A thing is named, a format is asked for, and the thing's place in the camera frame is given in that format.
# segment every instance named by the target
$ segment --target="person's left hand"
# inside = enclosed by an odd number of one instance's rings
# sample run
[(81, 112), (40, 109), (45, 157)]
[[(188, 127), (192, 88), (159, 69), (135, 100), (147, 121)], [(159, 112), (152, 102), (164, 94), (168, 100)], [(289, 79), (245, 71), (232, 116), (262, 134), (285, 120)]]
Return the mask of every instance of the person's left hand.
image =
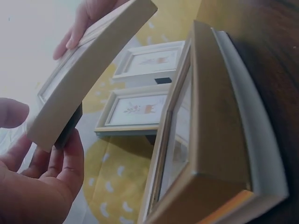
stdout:
[[(29, 108), (0, 98), (0, 127), (24, 122)], [(74, 131), (63, 151), (36, 148), (29, 168), (17, 173), (32, 142), (23, 134), (0, 156), (0, 223), (61, 224), (84, 178), (84, 151)]]

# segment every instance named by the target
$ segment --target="framed picture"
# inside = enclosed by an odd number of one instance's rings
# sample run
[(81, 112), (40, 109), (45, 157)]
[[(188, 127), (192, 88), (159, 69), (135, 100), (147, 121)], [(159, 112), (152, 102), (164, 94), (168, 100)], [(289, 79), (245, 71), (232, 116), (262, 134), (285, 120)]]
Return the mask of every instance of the framed picture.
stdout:
[(170, 84), (114, 90), (97, 123), (98, 135), (157, 132)]
[(116, 82), (155, 81), (176, 72), (184, 41), (128, 49), (114, 73)]
[(85, 95), (156, 11), (150, 0), (130, 0), (88, 28), (79, 46), (65, 53), (37, 94), (37, 110), (27, 128), (34, 143), (49, 151), (63, 131), (71, 131), (70, 123), (78, 121), (71, 117), (80, 114), (75, 112)]
[(275, 135), (245, 65), (227, 34), (195, 21), (161, 116), (138, 223), (246, 223), (287, 196)]

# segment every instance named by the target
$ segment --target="finger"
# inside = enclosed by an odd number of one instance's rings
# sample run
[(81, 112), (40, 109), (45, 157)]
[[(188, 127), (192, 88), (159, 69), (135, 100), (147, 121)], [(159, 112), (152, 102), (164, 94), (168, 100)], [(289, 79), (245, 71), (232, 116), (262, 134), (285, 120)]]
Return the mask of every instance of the finger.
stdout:
[(4, 155), (0, 156), (0, 161), (2, 161), (9, 170), (17, 172), (31, 144), (32, 142), (27, 138), (26, 134), (23, 134)]
[(57, 60), (57, 59), (61, 58), (62, 55), (65, 54), (65, 52), (67, 50), (66, 43), (70, 40), (71, 33), (72, 33), (72, 28), (65, 34), (62, 41), (58, 44), (58, 46), (54, 50), (54, 53), (53, 53), (53, 59), (54, 60)]
[(36, 147), (29, 167), (22, 171), (21, 174), (31, 178), (40, 178), (40, 176), (48, 169), (50, 155), (50, 153)]
[(89, 16), (85, 4), (82, 3), (77, 8), (75, 23), (73, 25), (71, 38), (66, 44), (67, 49), (74, 49), (83, 37), (89, 23)]
[(84, 151), (76, 129), (64, 148), (64, 164), (57, 179), (67, 186), (74, 200), (84, 179)]
[(48, 170), (41, 176), (44, 177), (57, 177), (62, 170), (62, 165), (64, 163), (64, 152), (63, 150), (58, 150), (53, 147), (49, 162)]
[(0, 127), (20, 126), (29, 114), (29, 107), (13, 99), (0, 98)]

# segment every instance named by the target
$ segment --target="glass pane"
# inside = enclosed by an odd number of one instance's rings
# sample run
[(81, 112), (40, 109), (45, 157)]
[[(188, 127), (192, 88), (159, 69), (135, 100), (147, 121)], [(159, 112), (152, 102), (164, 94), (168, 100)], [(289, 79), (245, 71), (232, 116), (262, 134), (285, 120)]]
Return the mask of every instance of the glass pane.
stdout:
[(188, 162), (190, 110), (191, 68), (173, 110), (159, 198), (162, 198)]

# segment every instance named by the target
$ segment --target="white frame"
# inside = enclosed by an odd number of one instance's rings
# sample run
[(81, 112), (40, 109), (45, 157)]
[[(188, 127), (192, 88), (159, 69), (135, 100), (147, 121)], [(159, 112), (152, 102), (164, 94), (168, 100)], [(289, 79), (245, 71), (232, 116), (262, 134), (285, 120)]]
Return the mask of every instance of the white frame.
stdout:
[[(51, 150), (68, 122), (75, 125), (77, 121), (72, 121), (72, 116), (107, 66), (156, 11), (151, 0), (130, 0), (86, 31), (79, 47), (92, 41), (91, 45), (77, 55), (75, 63), (65, 68), (62, 79), (60, 76), (55, 79), (78, 48), (68, 50), (39, 89), (32, 104), (36, 110), (30, 109), (27, 125), (27, 136), (31, 141), (45, 151)], [(51, 91), (47, 91), (45, 99), (43, 94), (49, 86)]]
[(123, 90), (114, 90), (111, 92), (110, 97), (104, 107), (99, 121), (95, 127), (95, 132), (115, 132), (115, 131), (140, 131), (140, 130), (157, 130), (158, 123), (147, 124), (132, 124), (132, 125), (110, 125), (108, 123), (111, 119), (117, 101), (121, 98), (135, 98), (144, 96), (157, 96), (167, 95), (171, 84), (160, 84), (155, 86), (145, 86), (137, 88), (129, 88)]
[[(128, 49), (124, 53), (121, 62), (113, 75), (113, 80), (116, 82), (138, 82), (167, 77), (172, 80), (174, 78), (178, 60), (181, 56), (184, 44), (185, 41), (176, 41)], [(174, 68), (168, 70), (144, 71), (144, 73), (127, 72), (135, 56), (170, 50), (178, 51)]]

